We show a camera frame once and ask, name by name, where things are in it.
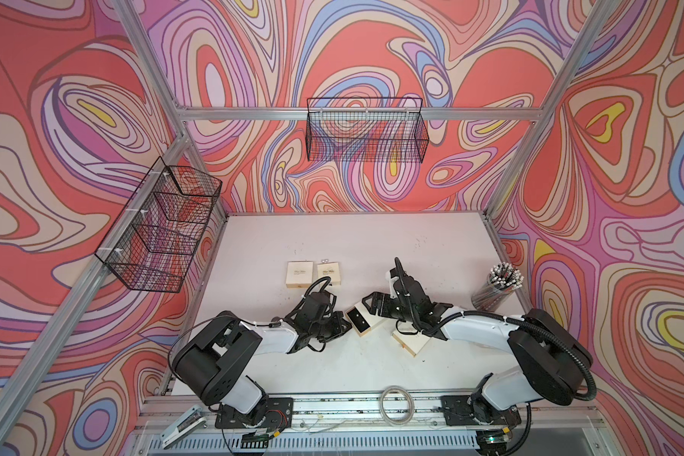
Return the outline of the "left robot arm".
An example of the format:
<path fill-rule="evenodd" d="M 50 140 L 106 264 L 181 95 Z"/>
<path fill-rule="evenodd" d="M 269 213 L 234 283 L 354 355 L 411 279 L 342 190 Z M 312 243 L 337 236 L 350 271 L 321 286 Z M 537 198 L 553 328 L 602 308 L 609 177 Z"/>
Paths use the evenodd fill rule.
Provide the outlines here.
<path fill-rule="evenodd" d="M 244 374 L 256 355 L 294 355 L 304 349 L 323 352 L 352 328 L 336 309 L 328 275 L 314 281 L 296 307 L 269 323 L 252 323 L 230 311 L 208 319 L 205 326 L 169 355 L 173 375 L 206 406 L 232 408 L 256 423 L 268 410 L 269 396 Z"/>

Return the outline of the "cream drawer jewelry box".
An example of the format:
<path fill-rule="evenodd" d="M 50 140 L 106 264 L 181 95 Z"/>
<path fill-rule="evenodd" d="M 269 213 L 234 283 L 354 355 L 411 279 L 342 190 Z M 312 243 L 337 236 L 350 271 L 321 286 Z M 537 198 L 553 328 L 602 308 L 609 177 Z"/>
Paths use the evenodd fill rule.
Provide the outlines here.
<path fill-rule="evenodd" d="M 308 288 L 314 282 L 315 262 L 289 261 L 285 275 L 287 288 Z"/>

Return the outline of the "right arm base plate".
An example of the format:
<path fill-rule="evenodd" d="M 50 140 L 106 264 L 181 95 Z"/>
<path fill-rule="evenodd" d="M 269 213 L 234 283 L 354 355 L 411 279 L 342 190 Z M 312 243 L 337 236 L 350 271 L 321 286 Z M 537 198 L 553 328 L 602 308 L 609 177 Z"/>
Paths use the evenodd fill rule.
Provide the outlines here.
<path fill-rule="evenodd" d="M 485 399 L 472 399 L 470 395 L 442 396 L 440 412 L 449 427 L 516 428 L 522 424 L 522 417 L 516 407 L 497 410 Z"/>

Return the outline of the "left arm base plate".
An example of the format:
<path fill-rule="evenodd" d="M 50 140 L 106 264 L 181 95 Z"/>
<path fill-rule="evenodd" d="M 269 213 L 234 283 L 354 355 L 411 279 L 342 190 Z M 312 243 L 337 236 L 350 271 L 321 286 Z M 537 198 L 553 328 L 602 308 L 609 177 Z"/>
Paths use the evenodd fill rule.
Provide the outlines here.
<path fill-rule="evenodd" d="M 222 405 L 217 413 L 216 429 L 286 429 L 292 425 L 294 399 L 288 396 L 270 397 L 261 401 L 247 414 Z"/>

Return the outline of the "cup of pencils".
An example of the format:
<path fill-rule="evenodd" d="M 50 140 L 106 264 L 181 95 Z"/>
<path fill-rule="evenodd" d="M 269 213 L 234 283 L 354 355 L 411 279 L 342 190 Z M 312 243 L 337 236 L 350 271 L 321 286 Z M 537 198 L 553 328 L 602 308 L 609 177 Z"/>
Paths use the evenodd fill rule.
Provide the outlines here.
<path fill-rule="evenodd" d="M 474 309 L 495 312 L 499 306 L 524 284 L 523 274 L 511 263 L 493 266 L 486 282 L 472 295 Z"/>

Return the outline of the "cream jewelry box front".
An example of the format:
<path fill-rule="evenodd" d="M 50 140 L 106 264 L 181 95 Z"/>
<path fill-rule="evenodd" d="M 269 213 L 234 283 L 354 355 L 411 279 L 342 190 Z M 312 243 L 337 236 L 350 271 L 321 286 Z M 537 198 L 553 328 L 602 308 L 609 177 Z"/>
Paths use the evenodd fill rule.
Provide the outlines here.
<path fill-rule="evenodd" d="M 410 336 L 409 334 L 401 334 L 394 331 L 391 336 L 393 339 L 411 356 L 416 357 L 423 351 L 426 345 L 431 341 L 431 338 L 423 334 L 416 334 Z"/>

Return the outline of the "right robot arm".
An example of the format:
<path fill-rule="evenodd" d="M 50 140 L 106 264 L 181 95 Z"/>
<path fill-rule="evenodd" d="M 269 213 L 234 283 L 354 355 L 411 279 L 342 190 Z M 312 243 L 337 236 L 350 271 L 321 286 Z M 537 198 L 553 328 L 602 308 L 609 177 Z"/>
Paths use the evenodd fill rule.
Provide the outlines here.
<path fill-rule="evenodd" d="M 469 395 L 472 419 L 491 424 L 495 416 L 520 404 L 546 400 L 559 406 L 592 401 L 598 388 L 592 355 L 549 313 L 533 309 L 506 317 L 435 302 L 399 258 L 389 270 L 389 292 L 361 299 L 368 314 L 412 324 L 418 336 L 475 343 L 512 355 L 517 366 L 491 372 Z"/>

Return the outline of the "small cream jewelry box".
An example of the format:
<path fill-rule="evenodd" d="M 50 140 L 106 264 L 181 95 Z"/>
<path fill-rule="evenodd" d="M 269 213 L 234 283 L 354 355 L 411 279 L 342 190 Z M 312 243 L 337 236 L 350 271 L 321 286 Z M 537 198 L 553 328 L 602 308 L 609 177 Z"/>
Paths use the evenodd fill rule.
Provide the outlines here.
<path fill-rule="evenodd" d="M 320 262 L 317 264 L 317 277 L 328 277 L 331 286 L 340 286 L 342 282 L 341 267 L 338 262 Z"/>

